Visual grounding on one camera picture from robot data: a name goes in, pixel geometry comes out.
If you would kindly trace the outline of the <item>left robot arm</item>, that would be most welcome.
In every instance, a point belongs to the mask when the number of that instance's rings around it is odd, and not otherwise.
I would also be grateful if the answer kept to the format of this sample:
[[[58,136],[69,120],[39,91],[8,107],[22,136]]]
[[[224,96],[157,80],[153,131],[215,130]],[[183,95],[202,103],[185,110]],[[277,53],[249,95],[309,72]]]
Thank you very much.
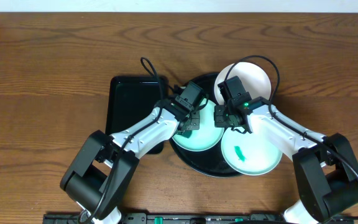
[[[78,223],[118,223],[122,201],[140,158],[174,134],[187,131],[205,100],[176,96],[157,102],[135,125],[107,135],[90,134],[60,181],[60,188],[82,207]]]

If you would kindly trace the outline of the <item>white plate top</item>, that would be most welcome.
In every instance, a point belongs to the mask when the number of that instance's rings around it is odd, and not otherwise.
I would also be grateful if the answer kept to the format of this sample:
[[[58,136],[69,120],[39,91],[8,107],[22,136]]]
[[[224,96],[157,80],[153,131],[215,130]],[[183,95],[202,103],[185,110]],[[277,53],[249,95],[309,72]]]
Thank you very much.
[[[219,105],[224,104],[223,96],[218,89],[218,84],[224,81],[227,72],[233,63],[221,70],[214,83],[214,95]],[[252,99],[262,96],[270,98],[272,92],[271,82],[268,75],[257,65],[249,62],[238,63],[230,72],[228,78],[239,77],[243,87],[250,93]]]

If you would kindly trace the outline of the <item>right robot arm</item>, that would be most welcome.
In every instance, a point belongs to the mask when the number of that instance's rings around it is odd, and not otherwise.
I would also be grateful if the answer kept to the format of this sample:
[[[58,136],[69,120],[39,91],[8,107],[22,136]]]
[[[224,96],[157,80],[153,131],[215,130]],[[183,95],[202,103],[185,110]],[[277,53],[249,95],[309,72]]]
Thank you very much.
[[[241,134],[260,134],[292,160],[300,199],[284,211],[286,222],[358,220],[358,161],[345,136],[306,129],[247,93],[215,106],[214,121]]]

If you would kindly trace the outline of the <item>green scrubbing sponge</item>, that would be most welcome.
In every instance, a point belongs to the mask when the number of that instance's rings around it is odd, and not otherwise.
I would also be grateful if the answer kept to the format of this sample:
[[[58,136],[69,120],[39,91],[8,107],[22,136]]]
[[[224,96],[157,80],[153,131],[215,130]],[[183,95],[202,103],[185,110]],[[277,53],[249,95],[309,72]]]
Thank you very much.
[[[192,131],[184,131],[181,135],[182,135],[184,138],[190,138],[191,135],[192,135]]]

